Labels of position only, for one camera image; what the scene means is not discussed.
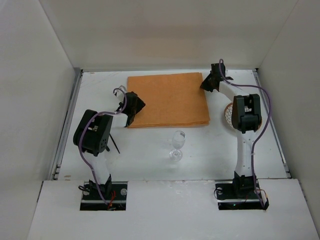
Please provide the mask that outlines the floral patterned plate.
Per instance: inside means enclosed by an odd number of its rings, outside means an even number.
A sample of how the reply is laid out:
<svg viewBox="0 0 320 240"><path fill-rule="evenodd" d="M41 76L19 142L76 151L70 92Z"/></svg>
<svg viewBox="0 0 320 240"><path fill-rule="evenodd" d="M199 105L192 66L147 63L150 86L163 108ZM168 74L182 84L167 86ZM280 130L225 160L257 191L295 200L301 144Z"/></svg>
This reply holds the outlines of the floral patterned plate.
<svg viewBox="0 0 320 240"><path fill-rule="evenodd" d="M249 112L251 108L245 106L245 112ZM231 129L235 130L232 124L232 112L233 112L233 103L229 103L224 109L224 118L227 124L230 126ZM261 128L263 121L258 125L258 130Z"/></svg>

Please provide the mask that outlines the orange cloth placemat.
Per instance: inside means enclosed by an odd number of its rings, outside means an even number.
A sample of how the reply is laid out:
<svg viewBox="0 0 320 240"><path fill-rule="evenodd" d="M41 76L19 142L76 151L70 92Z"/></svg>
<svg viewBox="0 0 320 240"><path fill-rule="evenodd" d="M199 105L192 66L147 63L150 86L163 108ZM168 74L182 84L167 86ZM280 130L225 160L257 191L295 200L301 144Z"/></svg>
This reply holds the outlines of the orange cloth placemat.
<svg viewBox="0 0 320 240"><path fill-rule="evenodd" d="M130 128L198 127L210 122L200 72L129 76L127 90L145 103Z"/></svg>

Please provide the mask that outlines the black spoon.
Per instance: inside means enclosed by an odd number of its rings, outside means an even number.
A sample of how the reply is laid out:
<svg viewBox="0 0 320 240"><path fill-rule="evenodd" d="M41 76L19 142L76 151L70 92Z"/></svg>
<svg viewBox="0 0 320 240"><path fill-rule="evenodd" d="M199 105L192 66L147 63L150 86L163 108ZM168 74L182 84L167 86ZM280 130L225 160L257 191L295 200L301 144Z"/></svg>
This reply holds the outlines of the black spoon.
<svg viewBox="0 0 320 240"><path fill-rule="evenodd" d="M112 141L115 149L117 150L118 154L120 154L120 150L119 150L119 148L118 148L118 146L117 146L117 144L116 144L116 142L115 142L115 140L114 140L114 138L112 137L111 134L109 134L109 138L111 139L111 141ZM106 146L106 151L110 152L110 148L108 146Z"/></svg>

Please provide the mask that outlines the clear wine glass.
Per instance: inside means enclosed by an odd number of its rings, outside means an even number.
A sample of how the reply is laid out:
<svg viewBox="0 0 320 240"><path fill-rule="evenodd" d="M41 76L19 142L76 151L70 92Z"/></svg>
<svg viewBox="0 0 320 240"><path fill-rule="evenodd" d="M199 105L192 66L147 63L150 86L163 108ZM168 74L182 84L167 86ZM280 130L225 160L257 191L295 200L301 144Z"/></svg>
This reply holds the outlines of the clear wine glass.
<svg viewBox="0 0 320 240"><path fill-rule="evenodd" d="M182 159L183 153L181 148L184 146L186 141L186 135L183 131L176 131L172 137L172 147L173 149L169 153L169 158L172 161L178 162Z"/></svg>

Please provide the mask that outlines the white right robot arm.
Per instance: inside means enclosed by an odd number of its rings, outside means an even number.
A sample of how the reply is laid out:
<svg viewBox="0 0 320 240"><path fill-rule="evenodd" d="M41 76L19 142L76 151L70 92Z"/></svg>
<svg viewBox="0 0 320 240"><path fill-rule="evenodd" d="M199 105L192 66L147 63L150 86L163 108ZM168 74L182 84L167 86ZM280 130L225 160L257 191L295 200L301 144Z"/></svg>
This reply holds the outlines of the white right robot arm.
<svg viewBox="0 0 320 240"><path fill-rule="evenodd" d="M255 136L262 123L261 101L258 94L249 94L226 76L222 59L211 64L211 71L200 88L214 90L226 96L232 103L231 124L237 137L237 163L232 180L232 190L240 199L248 197L257 188L254 170Z"/></svg>

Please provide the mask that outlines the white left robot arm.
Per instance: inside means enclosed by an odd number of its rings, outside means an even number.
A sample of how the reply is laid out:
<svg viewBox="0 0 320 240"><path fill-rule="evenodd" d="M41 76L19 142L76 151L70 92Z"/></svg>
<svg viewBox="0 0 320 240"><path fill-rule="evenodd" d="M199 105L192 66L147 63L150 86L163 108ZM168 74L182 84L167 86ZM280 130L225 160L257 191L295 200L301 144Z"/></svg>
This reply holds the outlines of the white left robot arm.
<svg viewBox="0 0 320 240"><path fill-rule="evenodd" d="M117 110L113 112L97 112L87 109L73 135L73 144L78 147L82 160L90 168L95 182L95 190L101 199L105 199L112 193L112 177L108 175L106 182L101 184L98 180L98 170L94 167L95 162L92 160L88 161L84 153L88 153L94 158L97 158L100 153L104 151L108 152L110 150L108 141L112 138L111 128L113 118L115 116L125 115L125 123L120 124L120 126L127 128L133 124L137 113L146 106L144 101L133 91L126 92L119 87L113 90L113 94L116 97L120 95L118 92L123 95L123 101L119 103Z"/></svg>

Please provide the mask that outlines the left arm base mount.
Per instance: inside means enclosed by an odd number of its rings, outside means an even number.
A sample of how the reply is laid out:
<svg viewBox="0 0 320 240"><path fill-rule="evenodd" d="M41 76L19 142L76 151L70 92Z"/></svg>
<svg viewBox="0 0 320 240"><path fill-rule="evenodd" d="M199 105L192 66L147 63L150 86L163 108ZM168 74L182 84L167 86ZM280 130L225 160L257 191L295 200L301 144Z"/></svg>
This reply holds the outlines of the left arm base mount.
<svg viewBox="0 0 320 240"><path fill-rule="evenodd" d="M96 183L89 180L78 189L82 191L81 211L125 211L127 206L128 182L112 182L109 186L100 184L101 198Z"/></svg>

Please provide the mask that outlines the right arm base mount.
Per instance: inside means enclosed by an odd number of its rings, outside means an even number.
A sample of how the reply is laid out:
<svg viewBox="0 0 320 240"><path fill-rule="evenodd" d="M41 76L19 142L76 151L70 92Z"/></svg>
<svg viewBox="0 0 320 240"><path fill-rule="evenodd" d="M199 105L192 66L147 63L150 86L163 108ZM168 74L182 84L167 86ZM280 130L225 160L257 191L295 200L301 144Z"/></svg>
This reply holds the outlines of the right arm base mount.
<svg viewBox="0 0 320 240"><path fill-rule="evenodd" d="M235 177L233 180L215 182L213 191L219 210L267 210L269 199L252 177Z"/></svg>

